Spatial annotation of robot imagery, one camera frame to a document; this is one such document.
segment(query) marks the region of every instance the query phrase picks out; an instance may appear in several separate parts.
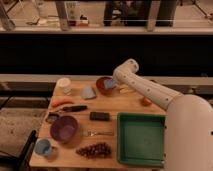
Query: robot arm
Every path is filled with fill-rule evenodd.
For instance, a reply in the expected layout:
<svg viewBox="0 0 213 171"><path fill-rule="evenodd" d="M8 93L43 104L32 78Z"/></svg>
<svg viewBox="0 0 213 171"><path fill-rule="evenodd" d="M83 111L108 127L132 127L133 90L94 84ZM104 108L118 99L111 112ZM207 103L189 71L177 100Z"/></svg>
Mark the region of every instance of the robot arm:
<svg viewBox="0 0 213 171"><path fill-rule="evenodd" d="M165 171L213 171L213 110L203 98L183 95L135 73L139 67L129 59L113 73L159 105L167 113L164 131Z"/></svg>
<svg viewBox="0 0 213 171"><path fill-rule="evenodd" d="M137 62L134 59L129 59L114 70L113 78L118 84L127 84L164 110L167 110L173 99L183 95L180 92L137 76L135 73L138 69Z"/></svg>

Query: black remote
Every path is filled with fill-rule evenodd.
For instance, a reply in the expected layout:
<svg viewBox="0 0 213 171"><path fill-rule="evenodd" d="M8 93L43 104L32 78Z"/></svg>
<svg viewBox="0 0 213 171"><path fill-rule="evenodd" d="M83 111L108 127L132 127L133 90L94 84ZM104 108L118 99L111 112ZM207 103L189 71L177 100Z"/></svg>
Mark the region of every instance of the black remote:
<svg viewBox="0 0 213 171"><path fill-rule="evenodd" d="M105 112L90 112L90 120L109 121L110 115Z"/></svg>

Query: brown object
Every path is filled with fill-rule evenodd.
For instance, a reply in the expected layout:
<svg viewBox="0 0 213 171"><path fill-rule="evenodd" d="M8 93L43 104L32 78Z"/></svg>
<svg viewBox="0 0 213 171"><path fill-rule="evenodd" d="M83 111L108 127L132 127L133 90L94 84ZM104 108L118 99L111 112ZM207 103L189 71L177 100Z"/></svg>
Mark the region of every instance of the brown object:
<svg viewBox="0 0 213 171"><path fill-rule="evenodd" d="M111 147L105 142L99 142L80 148L76 153L87 158L106 158L111 155Z"/></svg>
<svg viewBox="0 0 213 171"><path fill-rule="evenodd" d="M100 91L101 94L103 95L110 95L113 92L114 88L108 88L106 89L104 86L104 81L105 80L111 80L111 77L100 77L97 81L96 81L96 87L98 88L98 90Z"/></svg>
<svg viewBox="0 0 213 171"><path fill-rule="evenodd" d="M61 106L63 104L68 104L68 103L73 104L73 101L71 99L65 97L63 99L54 99L54 100L52 100L51 106L52 107L58 107L58 106Z"/></svg>
<svg viewBox="0 0 213 171"><path fill-rule="evenodd" d="M152 102L149 99L147 99L146 97L143 97L143 99L141 100L141 104L143 106L150 106L152 104Z"/></svg>

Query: bottle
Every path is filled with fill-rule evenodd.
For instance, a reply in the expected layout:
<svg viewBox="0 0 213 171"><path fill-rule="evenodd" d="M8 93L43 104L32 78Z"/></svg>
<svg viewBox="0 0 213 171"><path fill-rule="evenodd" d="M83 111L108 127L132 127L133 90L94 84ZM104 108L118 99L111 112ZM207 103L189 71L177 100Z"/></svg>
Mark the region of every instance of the bottle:
<svg viewBox="0 0 213 171"><path fill-rule="evenodd" d="M44 0L35 0L35 3L38 9L39 17L47 18L47 12L45 10Z"/></svg>
<svg viewBox="0 0 213 171"><path fill-rule="evenodd" d="M67 20L70 26L75 26L80 20L80 10L78 1L65 1Z"/></svg>

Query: purple bowl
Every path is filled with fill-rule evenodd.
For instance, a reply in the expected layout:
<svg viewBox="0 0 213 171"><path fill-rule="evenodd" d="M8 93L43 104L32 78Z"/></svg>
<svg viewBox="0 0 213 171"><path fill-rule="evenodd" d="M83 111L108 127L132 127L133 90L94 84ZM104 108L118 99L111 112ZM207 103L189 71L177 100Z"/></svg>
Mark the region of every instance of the purple bowl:
<svg viewBox="0 0 213 171"><path fill-rule="evenodd" d="M50 127L50 135L59 143L68 143L78 129L78 122L72 116L58 118Z"/></svg>

